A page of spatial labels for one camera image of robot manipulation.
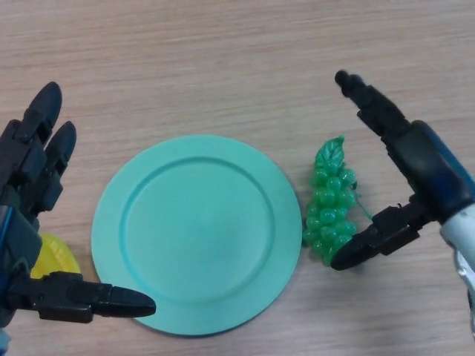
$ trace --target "wood grain surface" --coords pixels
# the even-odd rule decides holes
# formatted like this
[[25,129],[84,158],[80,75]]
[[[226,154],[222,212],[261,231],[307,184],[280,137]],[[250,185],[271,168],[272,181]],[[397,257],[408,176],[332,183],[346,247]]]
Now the wood grain surface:
[[[4,0],[1,126],[50,80],[78,142],[64,193],[41,216],[96,280],[91,220],[109,179],[164,139],[219,134],[286,172],[302,207],[316,149],[341,133],[373,212],[410,190],[333,77],[346,68],[429,122],[475,171],[473,0]],[[358,220],[361,227],[366,222]],[[301,255],[262,315],[182,339],[131,320],[77,325],[19,312],[9,355],[473,355],[465,287],[438,226],[391,257],[336,272]]]

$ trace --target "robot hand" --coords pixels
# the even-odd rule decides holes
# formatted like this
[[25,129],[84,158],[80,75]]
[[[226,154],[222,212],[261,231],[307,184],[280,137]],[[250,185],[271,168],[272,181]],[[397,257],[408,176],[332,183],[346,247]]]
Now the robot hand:
[[156,310],[155,302],[138,291],[85,282],[81,274],[30,278],[42,247],[38,215],[52,210],[58,200],[60,179],[76,144],[71,122],[49,140],[61,104],[59,86],[49,83],[23,120],[10,121],[0,136],[0,328],[17,309],[76,323],[90,323],[94,314],[145,317]]
[[[372,219],[334,256],[331,266],[343,270],[381,253],[388,255],[419,237],[424,225],[437,221],[453,249],[456,270],[475,296],[475,183],[456,157],[422,121],[408,122],[399,109],[357,75],[339,71],[335,81],[359,108],[358,117],[381,137],[389,157],[406,177],[414,195],[407,205],[389,207]],[[475,314],[471,312],[475,337]]]

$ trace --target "green grapes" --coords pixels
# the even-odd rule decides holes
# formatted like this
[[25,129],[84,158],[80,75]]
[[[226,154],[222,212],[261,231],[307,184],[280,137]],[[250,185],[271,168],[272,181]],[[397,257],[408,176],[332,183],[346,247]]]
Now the green grapes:
[[343,141],[340,136],[321,148],[310,178],[313,193],[307,206],[303,241],[326,265],[356,233],[356,225],[347,221],[348,211],[357,203],[356,175],[345,168]]

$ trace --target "yellow object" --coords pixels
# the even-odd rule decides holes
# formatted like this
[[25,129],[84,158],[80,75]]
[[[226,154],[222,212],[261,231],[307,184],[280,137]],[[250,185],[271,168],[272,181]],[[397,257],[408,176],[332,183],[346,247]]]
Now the yellow object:
[[32,278],[41,278],[51,272],[63,271],[81,273],[79,264],[68,246],[58,237],[50,234],[41,234],[42,249],[38,260],[31,270]]

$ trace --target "teal plate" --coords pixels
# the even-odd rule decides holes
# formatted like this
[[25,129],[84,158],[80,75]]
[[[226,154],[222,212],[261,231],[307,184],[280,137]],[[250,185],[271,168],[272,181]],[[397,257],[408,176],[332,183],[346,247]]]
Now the teal plate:
[[225,137],[185,136],[129,161],[92,226],[99,278],[152,297],[138,319],[171,334],[223,332],[282,292],[301,250],[301,212],[279,167]]

